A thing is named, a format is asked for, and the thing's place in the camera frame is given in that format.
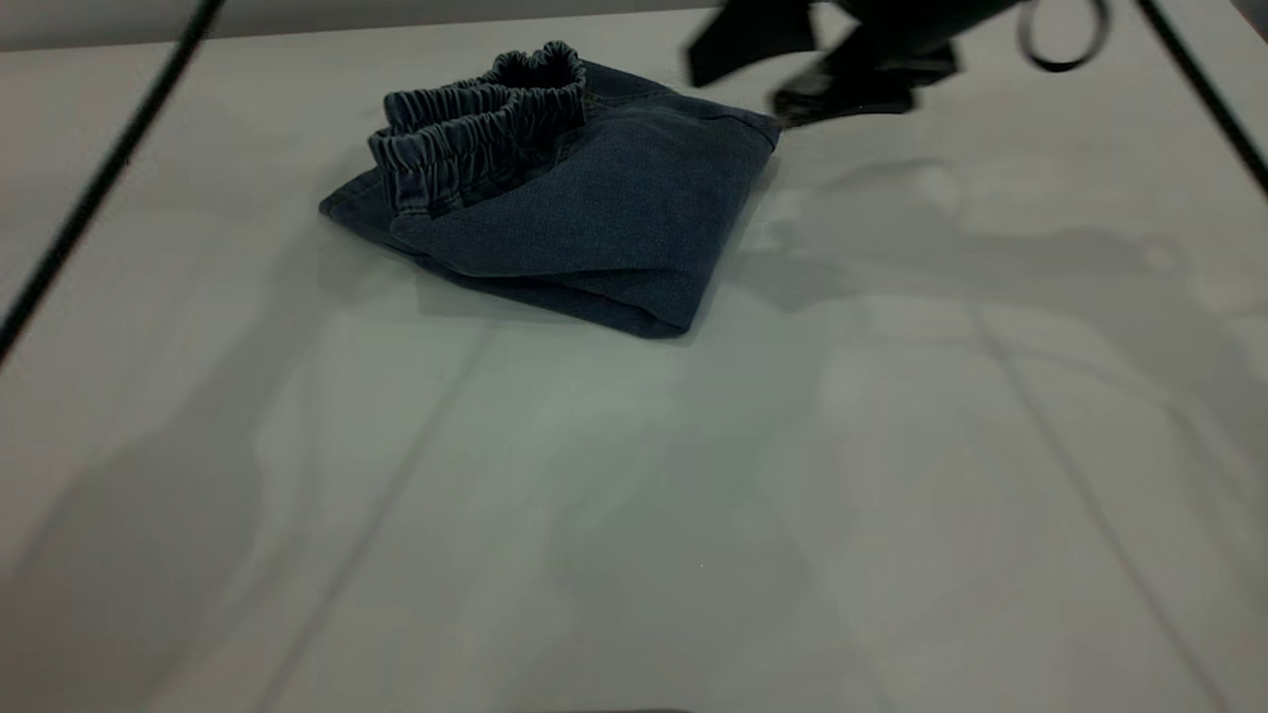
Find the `white tabletop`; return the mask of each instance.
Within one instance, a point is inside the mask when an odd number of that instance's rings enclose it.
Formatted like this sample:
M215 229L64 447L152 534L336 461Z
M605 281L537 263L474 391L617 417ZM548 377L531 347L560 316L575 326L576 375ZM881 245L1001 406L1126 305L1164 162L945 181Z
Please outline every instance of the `white tabletop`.
M384 93L704 16L209 42L0 377L0 710L1268 709L1268 207L1130 6L787 133L678 341L318 216ZM0 55L0 297L165 51Z

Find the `black cable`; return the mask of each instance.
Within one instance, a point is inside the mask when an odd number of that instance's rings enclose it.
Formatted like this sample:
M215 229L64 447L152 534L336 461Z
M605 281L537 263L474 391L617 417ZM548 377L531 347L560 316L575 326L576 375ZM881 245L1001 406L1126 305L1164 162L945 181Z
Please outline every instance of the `black cable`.
M145 100L133 112L128 126L119 134L114 147L110 148L100 167L98 167L96 175L93 176L91 183L84 189L79 202L75 203L75 207L66 216L52 245L44 252L44 258L22 288L22 293L14 301L9 313L5 315L4 325L0 325L0 368L4 367L5 359L13 351L18 337L22 336L23 330L30 322L30 317L39 307L41 301L48 293L48 288L57 279L57 274L66 265L67 258L75 251L75 247L84 237L84 232L93 223L96 211L119 180L119 175L127 167L132 154L137 150L141 140L145 138L146 132L150 131L150 124L158 115L172 89L176 88L176 82L180 81L181 75L185 74L189 61L194 57L194 52L203 42L212 23L216 22L216 14L219 13L223 4L224 0L202 0L198 8L194 9L189 23L185 24L185 29L180 33L176 47L172 48L171 55L167 57L167 63L158 72L153 84L150 85L150 91L146 94Z
M1167 20L1167 15L1163 14L1154 0L1136 0L1136 4L1140 5L1140 11L1145 14L1149 25L1154 29L1158 39L1161 41L1163 47L1167 48L1167 53L1172 56L1181 72L1184 74L1184 79L1188 80L1193 91L1197 93L1198 99L1206 105L1206 110L1211 113L1215 123L1220 126L1224 137L1232 145L1232 150L1238 152L1241 164L1250 171L1250 176L1255 179L1259 189L1268 198L1268 164L1264 162L1263 154L1259 152L1250 137L1246 136L1245 129L1241 128L1238 118L1229 110L1224 99L1220 98L1211 80L1206 79L1202 67L1193 60L1188 48L1181 42L1179 34L1175 33L1175 29Z

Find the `denim fabric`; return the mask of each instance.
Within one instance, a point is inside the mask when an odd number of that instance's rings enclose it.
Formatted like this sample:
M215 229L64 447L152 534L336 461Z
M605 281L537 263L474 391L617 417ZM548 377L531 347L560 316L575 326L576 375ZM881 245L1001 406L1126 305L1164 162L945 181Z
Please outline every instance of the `denim fabric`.
M690 329L779 140L558 42L383 104L378 166L323 214L455 284L644 337Z

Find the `elastic waistband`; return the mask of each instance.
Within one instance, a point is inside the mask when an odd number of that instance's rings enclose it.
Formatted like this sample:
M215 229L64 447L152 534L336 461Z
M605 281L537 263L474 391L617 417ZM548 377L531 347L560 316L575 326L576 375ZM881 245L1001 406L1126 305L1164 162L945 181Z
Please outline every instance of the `elastic waistband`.
M370 137L388 202L398 212L460 200L460 188L514 173L525 151L582 126L586 69L552 42L508 52L484 75L383 99L388 128Z

